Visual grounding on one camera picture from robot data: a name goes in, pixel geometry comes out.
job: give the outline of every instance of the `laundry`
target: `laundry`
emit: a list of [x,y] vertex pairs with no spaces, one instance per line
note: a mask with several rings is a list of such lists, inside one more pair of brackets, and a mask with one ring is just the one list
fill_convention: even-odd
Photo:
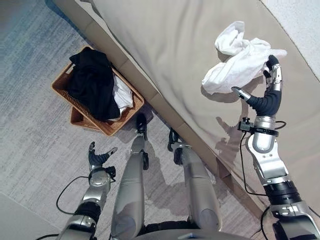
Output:
[[113,87],[113,96],[114,100],[120,110],[120,116],[115,119],[109,119],[110,121],[117,121],[120,119],[122,113],[127,108],[133,107],[133,98],[131,89],[117,76],[113,75],[114,78],[114,87]]
[[118,120],[127,107],[132,107],[130,88],[114,75],[104,53],[86,47],[70,60],[75,66],[67,91],[88,107],[95,119]]
[[259,38],[244,39],[245,23],[235,21],[215,40],[214,46],[225,55],[232,56],[211,68],[202,80],[209,93],[231,93],[231,87],[243,87],[264,70],[269,55],[281,59],[287,55],[283,49],[271,49],[271,45]]

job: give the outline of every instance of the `white cloth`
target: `white cloth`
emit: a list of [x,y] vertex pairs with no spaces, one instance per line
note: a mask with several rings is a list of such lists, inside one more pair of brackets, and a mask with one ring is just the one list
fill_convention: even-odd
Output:
[[214,46],[225,55],[233,56],[211,68],[202,80],[203,88],[209,93],[231,93],[231,87],[243,87],[262,73],[269,55],[283,58],[287,51],[271,49],[271,45],[259,38],[243,39],[245,23],[235,21],[215,40]]
[[114,85],[113,85],[113,97],[115,103],[120,110],[120,117],[116,119],[110,119],[111,121],[117,121],[121,118],[123,111],[126,108],[133,107],[133,97],[131,89],[116,75],[113,75]]

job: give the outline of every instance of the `wicker basket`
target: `wicker basket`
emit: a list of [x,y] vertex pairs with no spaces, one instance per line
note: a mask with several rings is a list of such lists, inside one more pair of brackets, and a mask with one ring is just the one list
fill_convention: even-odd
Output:
[[133,107],[128,107],[126,110],[124,110],[121,118],[118,121],[103,122],[95,119],[89,112],[89,109],[81,104],[78,100],[70,96],[66,90],[68,80],[73,74],[72,65],[72,63],[68,64],[51,85],[52,89],[58,95],[72,105],[70,116],[71,124],[84,128],[101,130],[107,136],[112,136],[144,105],[145,100],[140,93],[138,93],[137,90],[135,90],[117,70],[112,68],[114,74],[117,75],[131,89]]

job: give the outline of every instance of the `silver robot leg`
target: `silver robot leg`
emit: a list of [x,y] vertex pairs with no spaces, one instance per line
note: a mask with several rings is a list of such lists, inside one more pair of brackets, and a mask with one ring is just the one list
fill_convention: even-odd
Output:
[[131,146],[115,200],[111,222],[112,239],[128,240],[138,235],[144,225],[145,198],[143,185],[145,138],[139,135]]
[[203,162],[188,145],[175,142],[171,147],[175,163],[183,165],[190,220],[201,229],[220,231],[219,202]]

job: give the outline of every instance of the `gray carpet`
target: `gray carpet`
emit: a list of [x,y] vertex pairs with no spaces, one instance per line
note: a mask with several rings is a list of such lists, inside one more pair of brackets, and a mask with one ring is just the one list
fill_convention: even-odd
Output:
[[[136,135],[134,119],[115,136],[70,124],[70,106],[51,90],[51,82],[69,62],[69,56],[88,44],[79,31],[50,1],[28,0],[10,10],[1,50],[1,168],[0,191],[36,215],[61,229],[69,218],[55,207],[56,198],[73,178],[88,175],[87,151],[113,147],[108,160],[119,180]],[[183,169],[167,151],[169,126],[149,106],[150,168],[143,173],[145,222],[185,220],[188,216]],[[60,205],[74,211],[88,186],[79,179],[63,195]],[[259,229],[259,220],[240,205],[224,183],[212,176],[222,217],[223,231],[249,237]],[[113,205],[119,181],[111,185],[96,236],[109,236]]]

